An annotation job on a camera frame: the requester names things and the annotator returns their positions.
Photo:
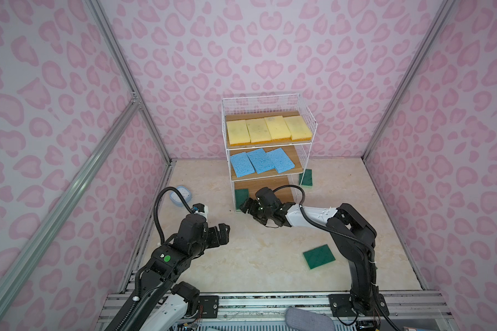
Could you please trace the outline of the green sponge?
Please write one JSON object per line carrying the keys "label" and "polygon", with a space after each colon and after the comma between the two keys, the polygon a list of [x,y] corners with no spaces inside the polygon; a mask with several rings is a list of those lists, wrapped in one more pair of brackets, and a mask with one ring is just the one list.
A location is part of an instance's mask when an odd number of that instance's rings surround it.
{"label": "green sponge", "polygon": [[301,186],[311,188],[313,186],[313,172],[312,169],[306,169],[300,174],[298,183]]}
{"label": "green sponge", "polygon": [[236,210],[241,210],[243,203],[250,197],[248,189],[235,189],[234,190]]}
{"label": "green sponge", "polygon": [[319,268],[335,261],[334,254],[327,244],[310,249],[302,253],[305,258],[306,264],[310,270]]}

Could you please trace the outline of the blue sponge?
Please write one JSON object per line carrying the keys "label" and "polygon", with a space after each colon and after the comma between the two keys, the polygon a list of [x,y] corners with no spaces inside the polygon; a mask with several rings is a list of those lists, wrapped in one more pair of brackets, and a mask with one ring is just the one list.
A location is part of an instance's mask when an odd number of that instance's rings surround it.
{"label": "blue sponge", "polygon": [[294,162],[282,148],[277,148],[266,153],[278,174],[295,168]]}
{"label": "blue sponge", "polygon": [[271,171],[275,168],[273,162],[270,160],[263,148],[248,152],[247,157],[258,175]]}
{"label": "blue sponge", "polygon": [[255,173],[255,169],[247,153],[233,154],[230,158],[231,165],[237,178],[245,177]]}

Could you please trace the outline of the yellow sponge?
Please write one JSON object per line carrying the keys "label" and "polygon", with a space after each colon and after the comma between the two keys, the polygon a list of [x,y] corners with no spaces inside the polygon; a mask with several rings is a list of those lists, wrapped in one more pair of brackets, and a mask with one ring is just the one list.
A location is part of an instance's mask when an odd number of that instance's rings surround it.
{"label": "yellow sponge", "polygon": [[272,140],[264,118],[246,120],[251,143],[266,143]]}
{"label": "yellow sponge", "polygon": [[302,116],[285,117],[285,123],[291,133],[291,140],[296,142],[310,141],[312,139],[312,131],[306,124]]}
{"label": "yellow sponge", "polygon": [[228,121],[226,123],[226,130],[231,146],[241,146],[251,143],[246,120]]}
{"label": "yellow sponge", "polygon": [[283,116],[265,117],[265,123],[272,141],[291,139],[291,132]]}

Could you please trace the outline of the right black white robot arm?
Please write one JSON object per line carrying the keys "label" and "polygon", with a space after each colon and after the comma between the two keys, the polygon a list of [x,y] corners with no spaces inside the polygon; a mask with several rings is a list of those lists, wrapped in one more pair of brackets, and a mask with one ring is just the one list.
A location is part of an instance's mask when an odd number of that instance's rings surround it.
{"label": "right black white robot arm", "polygon": [[303,188],[288,184],[276,189],[261,188],[247,198],[240,211],[266,226],[315,228],[331,235],[340,254],[348,261],[351,275],[349,299],[342,307],[363,316],[389,316],[385,298],[377,286],[375,251],[377,232],[351,205],[311,208],[305,205]]}

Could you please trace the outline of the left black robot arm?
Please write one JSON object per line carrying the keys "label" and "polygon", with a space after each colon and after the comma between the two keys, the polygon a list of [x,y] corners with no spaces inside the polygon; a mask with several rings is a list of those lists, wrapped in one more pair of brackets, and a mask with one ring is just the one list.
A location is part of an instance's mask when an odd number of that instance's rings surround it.
{"label": "left black robot arm", "polygon": [[178,279],[206,249],[228,244],[229,235],[225,223],[210,228],[205,216],[186,215],[178,233],[156,248],[139,269],[133,293],[106,329],[169,330],[183,317],[196,316],[200,291]]}

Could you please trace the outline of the light blue square clock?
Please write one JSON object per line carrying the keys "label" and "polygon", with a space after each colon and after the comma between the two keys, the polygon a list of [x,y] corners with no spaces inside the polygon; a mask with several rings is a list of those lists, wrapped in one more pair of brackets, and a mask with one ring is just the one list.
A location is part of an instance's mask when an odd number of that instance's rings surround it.
{"label": "light blue square clock", "polygon": [[[185,186],[176,186],[175,188],[180,193],[180,195],[184,198],[186,203],[190,204],[190,202],[192,200],[192,194],[191,194],[190,190],[188,188],[186,188]],[[176,205],[177,207],[181,207],[181,208],[184,207],[184,204],[182,203],[182,200],[177,193],[170,192],[169,198],[172,201],[172,203],[174,205]]]}

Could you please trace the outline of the grey oval pad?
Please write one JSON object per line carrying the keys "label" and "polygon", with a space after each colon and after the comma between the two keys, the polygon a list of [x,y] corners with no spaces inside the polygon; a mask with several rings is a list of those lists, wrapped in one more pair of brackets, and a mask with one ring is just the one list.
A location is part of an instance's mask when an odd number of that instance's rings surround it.
{"label": "grey oval pad", "polygon": [[299,331],[335,331],[335,324],[331,318],[299,308],[287,309],[285,324]]}

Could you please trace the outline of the left diagonal aluminium frame bar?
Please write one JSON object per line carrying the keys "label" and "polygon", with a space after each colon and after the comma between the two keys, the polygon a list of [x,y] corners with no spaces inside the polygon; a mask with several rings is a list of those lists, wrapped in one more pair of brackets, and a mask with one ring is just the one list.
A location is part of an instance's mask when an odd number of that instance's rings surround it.
{"label": "left diagonal aluminium frame bar", "polygon": [[41,259],[50,248],[55,237],[64,223],[80,202],[86,189],[113,151],[116,143],[124,134],[141,106],[140,100],[131,101],[124,112],[119,116],[110,130],[98,143],[96,149],[80,168],[67,190],[53,205],[42,225],[37,229],[30,241],[24,246],[11,267],[0,280],[0,322],[8,312],[13,302],[21,292],[24,284],[37,268]]}

